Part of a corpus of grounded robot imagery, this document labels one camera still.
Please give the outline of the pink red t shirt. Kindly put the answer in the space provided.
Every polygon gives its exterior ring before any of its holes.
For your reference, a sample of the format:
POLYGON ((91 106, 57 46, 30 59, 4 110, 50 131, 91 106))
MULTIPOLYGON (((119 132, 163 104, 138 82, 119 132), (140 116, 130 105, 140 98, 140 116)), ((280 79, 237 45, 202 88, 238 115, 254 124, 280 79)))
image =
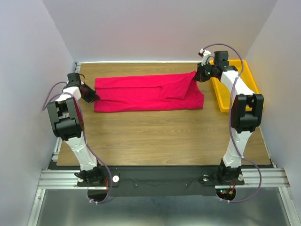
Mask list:
POLYGON ((195 71, 179 74, 97 78, 98 113, 130 111, 196 110, 204 95, 193 80, 195 71))

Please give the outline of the yellow plastic tray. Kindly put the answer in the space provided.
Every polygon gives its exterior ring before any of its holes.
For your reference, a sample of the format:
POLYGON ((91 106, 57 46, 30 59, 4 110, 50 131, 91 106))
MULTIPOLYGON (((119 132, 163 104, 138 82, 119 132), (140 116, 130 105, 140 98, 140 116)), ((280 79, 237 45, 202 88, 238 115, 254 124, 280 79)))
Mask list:
MULTIPOLYGON (((243 60, 243 65, 244 70, 240 78, 254 93, 260 94, 246 60, 243 60)), ((213 83, 220 111, 222 113, 228 113, 230 106, 230 91, 217 78, 212 78, 211 81, 213 83)))

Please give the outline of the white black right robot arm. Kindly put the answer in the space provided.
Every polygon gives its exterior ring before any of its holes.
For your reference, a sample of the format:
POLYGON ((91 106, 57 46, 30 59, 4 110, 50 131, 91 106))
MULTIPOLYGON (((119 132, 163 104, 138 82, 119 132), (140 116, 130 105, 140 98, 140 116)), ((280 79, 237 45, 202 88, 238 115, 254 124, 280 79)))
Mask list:
POLYGON ((198 63, 193 79, 205 82, 217 78, 230 92, 230 141, 216 172, 217 180, 226 184, 241 177, 246 144, 261 123, 264 97, 254 93, 240 78, 238 69, 228 61, 227 51, 216 51, 212 55, 210 51, 201 49, 198 54, 202 61, 198 63), (210 57, 214 58, 213 64, 209 63, 210 57))

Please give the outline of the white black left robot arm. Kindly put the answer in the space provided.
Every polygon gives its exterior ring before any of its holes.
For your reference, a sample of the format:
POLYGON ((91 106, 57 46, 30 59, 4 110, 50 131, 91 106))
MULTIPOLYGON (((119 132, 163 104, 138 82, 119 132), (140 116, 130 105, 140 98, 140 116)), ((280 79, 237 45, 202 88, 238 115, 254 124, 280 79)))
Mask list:
POLYGON ((80 77, 80 73, 67 75, 68 82, 63 93, 47 104, 47 111, 54 135, 69 146, 79 162, 80 172, 75 173, 79 183, 99 186, 104 182, 105 174, 97 158, 88 149, 84 138, 84 120, 77 101, 83 99, 92 103, 100 97, 80 77))

